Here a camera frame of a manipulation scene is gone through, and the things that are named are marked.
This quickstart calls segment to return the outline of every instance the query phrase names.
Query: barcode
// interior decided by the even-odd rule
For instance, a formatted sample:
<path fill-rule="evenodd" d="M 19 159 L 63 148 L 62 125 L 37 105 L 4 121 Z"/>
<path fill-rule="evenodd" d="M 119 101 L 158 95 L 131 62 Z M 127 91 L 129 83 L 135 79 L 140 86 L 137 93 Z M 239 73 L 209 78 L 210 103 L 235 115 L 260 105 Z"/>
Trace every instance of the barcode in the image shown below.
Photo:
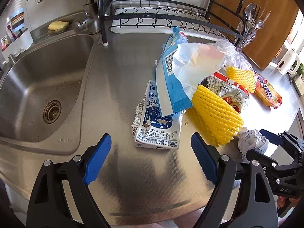
<path fill-rule="evenodd" d="M 173 74 L 173 71 L 172 71 L 172 62 L 173 62 L 173 54 L 174 54 L 175 51 L 171 52 L 169 55 L 167 55 L 165 57 L 165 64 L 166 64 L 166 67 L 167 67 L 168 75 Z"/>
<path fill-rule="evenodd" d="M 230 84 L 221 81 L 221 86 L 219 87 L 219 89 L 220 89 L 221 91 L 227 93 L 227 92 L 229 92 L 230 88 L 231 88 L 231 85 L 230 85 Z"/>
<path fill-rule="evenodd" d="M 133 137 L 135 136 L 135 133 L 136 133 L 137 128 L 138 128 L 138 127 L 136 127 L 136 126 L 134 126 L 134 127 L 131 126 Z"/>

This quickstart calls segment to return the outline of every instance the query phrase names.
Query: crumpled paper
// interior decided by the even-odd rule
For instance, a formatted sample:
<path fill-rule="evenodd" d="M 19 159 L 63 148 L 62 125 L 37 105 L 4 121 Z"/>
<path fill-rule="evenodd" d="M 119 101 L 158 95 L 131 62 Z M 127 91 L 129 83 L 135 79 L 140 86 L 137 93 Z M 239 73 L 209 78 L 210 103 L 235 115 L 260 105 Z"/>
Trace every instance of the crumpled paper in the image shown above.
<path fill-rule="evenodd" d="M 249 160 L 246 158 L 248 150 L 254 149 L 264 154 L 268 148 L 269 140 L 256 129 L 250 130 L 244 127 L 237 133 L 237 136 L 244 163 L 249 163 Z"/>
<path fill-rule="evenodd" d="M 178 44 L 173 55 L 172 70 L 190 100 L 197 85 L 220 70 L 225 54 L 212 45 L 200 43 Z"/>

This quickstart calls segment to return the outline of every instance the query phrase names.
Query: red snack package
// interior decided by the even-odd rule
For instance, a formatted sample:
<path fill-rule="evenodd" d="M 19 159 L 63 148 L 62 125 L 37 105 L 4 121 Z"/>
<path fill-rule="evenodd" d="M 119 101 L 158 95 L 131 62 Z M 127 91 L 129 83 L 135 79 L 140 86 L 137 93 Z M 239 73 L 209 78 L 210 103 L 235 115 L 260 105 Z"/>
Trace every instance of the red snack package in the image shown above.
<path fill-rule="evenodd" d="M 274 109 L 278 108 L 282 104 L 282 97 L 278 94 L 273 86 L 259 73 L 256 75 L 256 89 L 255 92 L 266 106 L 271 106 Z"/>
<path fill-rule="evenodd" d="M 241 110 L 246 108 L 250 101 L 249 93 L 245 88 L 220 72 L 215 72 L 204 79 L 201 85 L 219 95 L 239 114 L 241 114 Z"/>

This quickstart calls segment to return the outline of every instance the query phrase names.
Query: stainless steel countertop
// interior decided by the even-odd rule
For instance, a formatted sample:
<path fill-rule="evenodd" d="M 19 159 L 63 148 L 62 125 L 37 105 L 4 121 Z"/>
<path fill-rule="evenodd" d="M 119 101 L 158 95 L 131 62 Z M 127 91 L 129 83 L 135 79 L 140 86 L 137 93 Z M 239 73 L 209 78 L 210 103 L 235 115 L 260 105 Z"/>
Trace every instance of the stainless steel countertop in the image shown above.
<path fill-rule="evenodd" d="M 164 34 L 112 34 L 102 47 L 97 36 L 86 66 L 76 106 L 82 105 L 81 140 L 72 155 L 51 155 L 12 146 L 0 138 L 0 177 L 16 192 L 30 198 L 42 163 L 68 161 L 95 145 L 104 133 L 112 137 L 112 149 L 98 178 L 89 185 L 102 214 L 111 225 L 135 225 L 172 219 L 205 206 L 214 186 L 206 180 L 190 146 L 196 132 L 184 115 L 179 150 L 135 148 L 131 124 L 135 107 L 142 100 L 155 63 L 162 52 Z M 189 42 L 201 39 L 189 38 Z M 278 133 L 288 130 L 299 110 L 299 97 L 286 77 L 267 68 L 262 75 L 282 96 L 276 110 L 266 107 L 255 95 L 242 111 L 245 126 Z M 236 141 L 220 147 L 223 154 L 240 159 Z M 69 186 L 63 183 L 75 220 L 80 220 Z"/>

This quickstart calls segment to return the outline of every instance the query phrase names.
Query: plastic bag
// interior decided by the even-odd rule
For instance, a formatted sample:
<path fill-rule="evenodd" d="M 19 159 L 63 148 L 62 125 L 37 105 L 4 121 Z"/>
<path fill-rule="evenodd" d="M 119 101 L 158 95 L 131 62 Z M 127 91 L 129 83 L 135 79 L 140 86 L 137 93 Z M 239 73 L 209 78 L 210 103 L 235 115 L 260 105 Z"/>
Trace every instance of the plastic bag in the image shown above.
<path fill-rule="evenodd" d="M 162 117 L 170 116 L 192 107 L 191 100 L 183 91 L 180 81 L 172 70 L 173 54 L 177 50 L 178 44 L 187 42 L 187 37 L 183 31 L 174 27 L 172 36 L 163 45 L 164 51 L 156 65 L 155 88 Z"/>
<path fill-rule="evenodd" d="M 278 108 L 282 104 L 282 97 L 278 94 L 273 86 L 259 73 L 255 72 L 256 75 L 256 88 L 254 93 L 256 93 L 259 98 L 263 101 L 264 105 Z"/>
<path fill-rule="evenodd" d="M 228 40 L 218 39 L 217 42 L 207 43 L 207 45 L 213 45 L 219 52 L 225 54 L 222 67 L 224 70 L 227 70 L 229 66 L 232 66 L 238 69 L 253 71 L 253 68 L 246 56 L 243 53 L 236 51 L 235 46 Z"/>
<path fill-rule="evenodd" d="M 173 55 L 172 70 L 190 100 L 197 90 L 197 85 L 221 69 L 224 57 L 225 54 L 217 51 L 212 45 L 200 43 L 177 45 Z"/>
<path fill-rule="evenodd" d="M 244 127 L 237 133 L 237 136 L 239 138 L 239 149 L 245 163 L 249 163 L 246 158 L 248 150 L 254 149 L 264 154 L 268 148 L 269 140 L 256 129 L 250 130 Z"/>
<path fill-rule="evenodd" d="M 215 72 L 212 76 L 204 79 L 201 85 L 219 95 L 239 114 L 250 101 L 249 93 L 245 88 L 219 72 Z"/>

